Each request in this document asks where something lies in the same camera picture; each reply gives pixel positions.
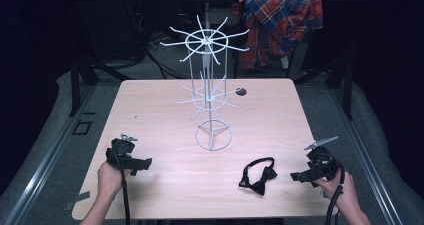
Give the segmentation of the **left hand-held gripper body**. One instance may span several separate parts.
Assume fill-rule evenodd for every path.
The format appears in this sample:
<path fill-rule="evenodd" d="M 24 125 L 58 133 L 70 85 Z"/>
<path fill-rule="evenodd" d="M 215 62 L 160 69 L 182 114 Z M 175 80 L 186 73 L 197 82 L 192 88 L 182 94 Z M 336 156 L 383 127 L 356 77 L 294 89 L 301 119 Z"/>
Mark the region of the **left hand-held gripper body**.
<path fill-rule="evenodd" d="M 136 138 L 122 134 L 120 138 L 111 141 L 111 147 L 106 150 L 106 161 L 117 169 L 136 169 L 137 162 L 131 153 L 135 148 Z"/>

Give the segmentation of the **red blue plaid shirt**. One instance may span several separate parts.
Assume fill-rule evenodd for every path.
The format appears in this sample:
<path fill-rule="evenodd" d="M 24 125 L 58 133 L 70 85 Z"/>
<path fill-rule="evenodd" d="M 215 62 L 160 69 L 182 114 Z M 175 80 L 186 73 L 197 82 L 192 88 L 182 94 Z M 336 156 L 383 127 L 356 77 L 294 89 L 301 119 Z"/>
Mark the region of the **red blue plaid shirt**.
<path fill-rule="evenodd" d="M 238 0 L 249 30 L 241 67 L 254 69 L 286 57 L 309 31 L 323 27 L 321 0 Z"/>

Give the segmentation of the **grey tape strip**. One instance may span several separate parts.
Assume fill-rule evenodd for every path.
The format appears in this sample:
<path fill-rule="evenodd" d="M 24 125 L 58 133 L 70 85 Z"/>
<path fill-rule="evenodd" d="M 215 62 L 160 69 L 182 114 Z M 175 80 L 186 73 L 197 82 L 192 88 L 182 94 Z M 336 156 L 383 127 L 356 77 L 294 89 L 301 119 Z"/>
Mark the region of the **grey tape strip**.
<path fill-rule="evenodd" d="M 77 202 L 90 198 L 90 191 L 83 192 L 74 197 L 74 199 L 70 202 L 66 202 L 64 204 L 64 210 L 72 210 Z"/>

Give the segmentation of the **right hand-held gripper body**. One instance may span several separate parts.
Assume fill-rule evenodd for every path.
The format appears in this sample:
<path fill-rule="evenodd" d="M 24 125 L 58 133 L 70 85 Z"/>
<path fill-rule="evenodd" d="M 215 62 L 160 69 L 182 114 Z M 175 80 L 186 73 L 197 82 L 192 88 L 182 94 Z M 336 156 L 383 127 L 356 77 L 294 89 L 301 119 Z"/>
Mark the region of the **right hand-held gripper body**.
<path fill-rule="evenodd" d="M 310 150 L 307 154 L 309 159 L 309 170 L 305 172 L 305 180 L 314 183 L 319 178 L 332 180 L 338 170 L 343 170 L 342 162 L 334 156 L 325 144 L 337 139 L 337 136 L 327 139 L 315 141 L 312 145 L 305 147 L 305 150 Z"/>

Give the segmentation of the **black stand leg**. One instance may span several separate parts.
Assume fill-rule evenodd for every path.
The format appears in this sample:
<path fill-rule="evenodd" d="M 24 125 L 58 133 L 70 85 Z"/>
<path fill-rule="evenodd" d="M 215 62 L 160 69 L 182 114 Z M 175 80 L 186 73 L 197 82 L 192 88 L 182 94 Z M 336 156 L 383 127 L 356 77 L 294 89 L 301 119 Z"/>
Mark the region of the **black stand leg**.
<path fill-rule="evenodd" d="M 318 68 L 312 69 L 305 75 L 294 80 L 295 84 L 303 84 L 312 78 L 317 77 L 319 74 L 329 71 L 329 77 L 325 84 L 328 89 L 343 88 L 342 93 L 342 109 L 349 120 L 352 120 L 352 88 L 353 88 L 353 65 L 352 58 L 355 52 L 347 49 L 341 52 L 341 55 L 333 61 L 322 65 Z"/>
<path fill-rule="evenodd" d="M 117 78 L 120 81 L 130 80 L 130 77 L 116 71 L 100 60 L 91 56 L 79 56 L 75 57 L 71 67 L 71 96 L 72 96 L 72 107 L 70 116 L 74 116 L 79 110 L 81 105 L 81 94 L 80 94 L 80 79 L 88 86 L 96 86 L 99 78 L 96 75 L 94 69 L 100 69 L 112 77 Z"/>

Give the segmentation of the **white wire display rack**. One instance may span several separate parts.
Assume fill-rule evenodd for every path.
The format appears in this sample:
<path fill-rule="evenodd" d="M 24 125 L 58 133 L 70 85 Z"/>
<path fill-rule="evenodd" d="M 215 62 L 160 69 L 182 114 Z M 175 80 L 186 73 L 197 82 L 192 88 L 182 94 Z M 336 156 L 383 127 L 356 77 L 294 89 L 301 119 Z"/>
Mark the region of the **white wire display rack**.
<path fill-rule="evenodd" d="M 236 94 L 237 89 L 227 88 L 228 50 L 247 51 L 246 48 L 231 46 L 229 42 L 231 38 L 247 34 L 248 30 L 226 35 L 221 28 L 227 18 L 217 28 L 211 28 L 208 21 L 202 24 L 200 18 L 197 18 L 197 22 L 199 29 L 193 32 L 171 27 L 173 32 L 184 35 L 185 39 L 182 42 L 161 42 L 161 45 L 186 47 L 187 55 L 180 62 L 189 64 L 191 86 L 181 87 L 191 93 L 191 98 L 178 101 L 178 104 L 190 103 L 196 107 L 192 120 L 202 112 L 207 114 L 207 118 L 198 124 L 194 139 L 205 150 L 219 151 L 226 148 L 233 139 L 232 128 L 220 118 L 219 110 L 224 106 L 238 108 L 238 105 L 228 101 L 228 96 Z"/>

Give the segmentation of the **metal floor rail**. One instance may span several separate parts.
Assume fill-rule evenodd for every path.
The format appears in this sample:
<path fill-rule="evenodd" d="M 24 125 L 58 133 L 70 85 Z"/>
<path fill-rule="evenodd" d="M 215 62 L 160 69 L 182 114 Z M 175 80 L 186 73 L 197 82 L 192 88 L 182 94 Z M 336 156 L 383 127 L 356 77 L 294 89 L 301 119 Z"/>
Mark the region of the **metal floor rail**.
<path fill-rule="evenodd" d="M 377 203 L 382 211 L 382 214 L 388 225 L 404 225 L 390 195 L 378 174 L 376 167 L 371 160 L 371 157 L 365 147 L 365 144 L 357 130 L 357 127 L 353 120 L 350 120 L 345 114 L 342 104 L 342 97 L 337 90 L 329 91 L 334 103 L 336 104 L 337 110 L 341 116 L 344 125 L 353 140 L 353 147 L 356 153 L 356 157 L 361 165 L 362 171 L 364 172 L 370 188 L 377 200 Z"/>
<path fill-rule="evenodd" d="M 78 123 L 81 109 L 95 90 L 94 86 L 83 89 L 80 105 L 70 116 L 71 91 L 65 87 L 59 89 L 58 98 L 40 135 L 11 184 L 0 197 L 0 225 L 23 223 L 62 154 L 71 130 Z"/>

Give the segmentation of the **black tape square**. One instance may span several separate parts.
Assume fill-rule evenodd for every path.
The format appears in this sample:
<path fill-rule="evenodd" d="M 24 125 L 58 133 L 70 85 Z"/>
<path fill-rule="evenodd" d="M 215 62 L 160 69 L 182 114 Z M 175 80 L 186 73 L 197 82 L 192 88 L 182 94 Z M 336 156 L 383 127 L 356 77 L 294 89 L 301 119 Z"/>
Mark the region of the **black tape square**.
<path fill-rule="evenodd" d="M 92 126 L 91 121 L 82 121 L 79 120 L 74 127 L 74 130 L 72 132 L 73 135 L 87 135 L 90 131 L 90 128 Z"/>

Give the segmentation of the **black bow tie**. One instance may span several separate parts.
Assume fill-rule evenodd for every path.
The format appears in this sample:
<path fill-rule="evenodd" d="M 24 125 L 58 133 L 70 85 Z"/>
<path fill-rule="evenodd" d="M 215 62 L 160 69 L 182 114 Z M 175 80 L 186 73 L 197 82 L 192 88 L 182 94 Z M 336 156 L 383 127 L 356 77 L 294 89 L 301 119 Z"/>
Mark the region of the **black bow tie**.
<path fill-rule="evenodd" d="M 266 161 L 269 161 L 270 164 L 263 168 L 260 179 L 256 181 L 255 183 L 251 184 L 249 179 L 249 169 L 259 163 L 266 162 Z M 274 162 L 275 162 L 275 159 L 273 157 L 264 157 L 264 158 L 256 159 L 250 162 L 249 164 L 247 164 L 242 171 L 242 178 L 238 186 L 241 188 L 249 188 L 253 190 L 255 193 L 257 193 L 258 195 L 263 196 L 265 194 L 266 182 L 278 176 L 278 174 L 274 170 Z"/>

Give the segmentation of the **person's left hand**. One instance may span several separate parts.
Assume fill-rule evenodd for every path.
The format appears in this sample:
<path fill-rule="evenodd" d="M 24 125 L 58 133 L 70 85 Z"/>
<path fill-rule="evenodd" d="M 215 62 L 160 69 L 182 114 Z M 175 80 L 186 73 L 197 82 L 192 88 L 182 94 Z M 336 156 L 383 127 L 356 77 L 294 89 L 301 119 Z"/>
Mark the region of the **person's left hand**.
<path fill-rule="evenodd" d="M 130 173 L 130 170 L 124 171 L 124 178 Z M 97 200 L 106 203 L 111 203 L 117 193 L 122 188 L 121 172 L 107 162 L 101 164 L 98 170 L 98 192 Z"/>

